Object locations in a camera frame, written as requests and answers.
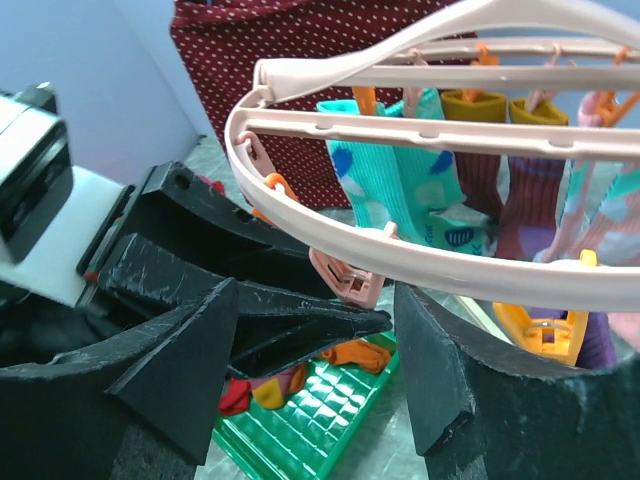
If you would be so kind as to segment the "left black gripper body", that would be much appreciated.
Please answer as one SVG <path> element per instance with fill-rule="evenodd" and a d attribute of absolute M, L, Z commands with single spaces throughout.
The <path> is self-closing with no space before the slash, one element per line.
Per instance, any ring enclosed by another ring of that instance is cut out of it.
<path fill-rule="evenodd" d="M 1 366 L 47 364 L 139 325 L 147 312 L 98 290 L 98 255 L 132 195 L 75 189 L 24 260 L 4 265 L 29 282 L 1 282 Z"/>

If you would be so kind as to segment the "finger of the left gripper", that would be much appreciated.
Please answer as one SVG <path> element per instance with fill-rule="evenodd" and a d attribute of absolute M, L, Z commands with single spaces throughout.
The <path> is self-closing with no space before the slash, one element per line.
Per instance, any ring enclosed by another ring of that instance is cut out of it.
<path fill-rule="evenodd" d="M 140 234 L 121 238 L 99 273 L 102 289 L 152 317 L 225 281 Z M 237 283 L 238 320 L 228 371 L 264 378 L 329 348 L 392 327 L 390 314 L 250 281 Z"/>
<path fill-rule="evenodd" d="M 246 212 L 184 164 L 152 168 L 136 193 L 134 231 L 179 258 L 238 280 L 334 297 L 306 245 Z"/>

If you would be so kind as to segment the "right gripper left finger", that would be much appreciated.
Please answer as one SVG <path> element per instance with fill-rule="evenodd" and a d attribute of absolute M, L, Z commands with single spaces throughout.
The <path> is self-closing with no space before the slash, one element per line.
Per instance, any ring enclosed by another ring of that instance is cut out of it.
<path fill-rule="evenodd" d="M 109 339 L 1 371 L 5 479 L 190 479 L 207 457 L 238 285 Z"/>

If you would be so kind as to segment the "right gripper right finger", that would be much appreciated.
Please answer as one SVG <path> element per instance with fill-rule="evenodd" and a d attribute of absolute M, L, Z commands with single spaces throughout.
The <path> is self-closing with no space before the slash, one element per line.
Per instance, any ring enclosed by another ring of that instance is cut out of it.
<path fill-rule="evenodd" d="M 399 283 L 394 320 L 417 453 L 432 479 L 635 479 L 639 359 L 533 355 Z"/>

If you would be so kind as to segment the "maroon yellow striped sock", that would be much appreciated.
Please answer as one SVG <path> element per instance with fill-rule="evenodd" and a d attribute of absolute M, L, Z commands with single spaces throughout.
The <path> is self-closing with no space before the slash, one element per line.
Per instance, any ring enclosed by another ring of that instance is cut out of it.
<path fill-rule="evenodd" d="M 575 366 L 583 369 L 604 369 L 616 363 L 617 354 L 611 338 L 608 315 L 604 312 L 590 312 Z"/>

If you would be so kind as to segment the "pink round clip hanger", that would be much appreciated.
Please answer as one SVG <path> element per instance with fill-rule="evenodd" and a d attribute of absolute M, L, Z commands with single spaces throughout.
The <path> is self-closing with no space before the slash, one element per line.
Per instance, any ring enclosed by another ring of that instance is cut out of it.
<path fill-rule="evenodd" d="M 594 1 L 459 1 L 329 58 L 262 58 L 224 141 L 258 216 L 344 301 L 385 277 L 490 301 L 504 338 L 612 363 L 639 306 L 639 23 Z"/>

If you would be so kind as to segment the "folded pink cloth stack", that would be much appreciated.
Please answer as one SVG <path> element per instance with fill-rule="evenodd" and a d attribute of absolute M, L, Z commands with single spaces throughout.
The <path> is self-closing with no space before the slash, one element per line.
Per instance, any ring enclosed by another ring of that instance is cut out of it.
<path fill-rule="evenodd" d="M 219 181 L 219 180 L 211 180 L 210 178 L 208 178 L 208 177 L 206 177 L 204 175 L 200 175 L 199 179 L 201 181 L 203 181 L 208 186 L 209 192 L 211 194 L 216 192 L 217 194 L 219 194 L 221 196 L 225 196 L 226 195 L 224 184 L 221 181 Z"/>

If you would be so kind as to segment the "red sock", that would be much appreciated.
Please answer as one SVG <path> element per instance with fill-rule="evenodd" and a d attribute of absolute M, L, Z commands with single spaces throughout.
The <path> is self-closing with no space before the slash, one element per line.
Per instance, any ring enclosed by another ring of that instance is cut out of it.
<path fill-rule="evenodd" d="M 250 402 L 250 381 L 231 378 L 226 392 L 219 401 L 218 413 L 223 416 L 241 414 L 249 409 Z"/>

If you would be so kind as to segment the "orange sock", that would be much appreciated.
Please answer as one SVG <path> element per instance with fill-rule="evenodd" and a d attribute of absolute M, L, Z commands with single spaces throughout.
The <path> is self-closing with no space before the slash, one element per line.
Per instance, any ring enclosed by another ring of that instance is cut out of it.
<path fill-rule="evenodd" d="M 354 364 L 368 373 L 379 374 L 386 368 L 392 355 L 374 343 L 358 339 L 335 345 L 318 357 L 331 365 Z"/>

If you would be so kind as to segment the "green plastic tray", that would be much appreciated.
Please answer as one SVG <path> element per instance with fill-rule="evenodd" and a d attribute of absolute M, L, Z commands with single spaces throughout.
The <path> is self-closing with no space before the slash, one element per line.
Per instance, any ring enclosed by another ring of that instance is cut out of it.
<path fill-rule="evenodd" d="M 243 413 L 220 417 L 212 439 L 251 479 L 328 478 L 398 370 L 392 333 L 367 340 L 391 354 L 381 372 L 313 359 L 305 386 L 283 407 L 252 403 Z"/>

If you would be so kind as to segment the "teal patterned hanging sock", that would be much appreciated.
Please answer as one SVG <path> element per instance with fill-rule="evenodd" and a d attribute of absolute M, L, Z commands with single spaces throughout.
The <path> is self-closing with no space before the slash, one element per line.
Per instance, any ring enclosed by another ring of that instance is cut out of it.
<path fill-rule="evenodd" d="M 416 240 L 418 232 L 409 214 L 393 147 L 344 140 L 329 140 L 326 145 L 356 225 L 364 228 L 375 225 L 370 207 L 376 204 L 397 225 L 400 238 Z"/>

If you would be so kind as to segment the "maroon purple hanging sock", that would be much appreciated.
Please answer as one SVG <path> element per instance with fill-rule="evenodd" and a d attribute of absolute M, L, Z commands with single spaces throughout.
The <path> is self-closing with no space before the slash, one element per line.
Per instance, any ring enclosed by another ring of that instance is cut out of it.
<path fill-rule="evenodd" d="M 464 90 L 441 93 L 445 118 L 452 121 L 505 123 L 507 98 L 504 94 L 481 92 L 469 100 Z M 497 188 L 501 156 L 473 151 L 455 151 L 456 169 L 465 205 L 497 221 L 503 203 Z"/>

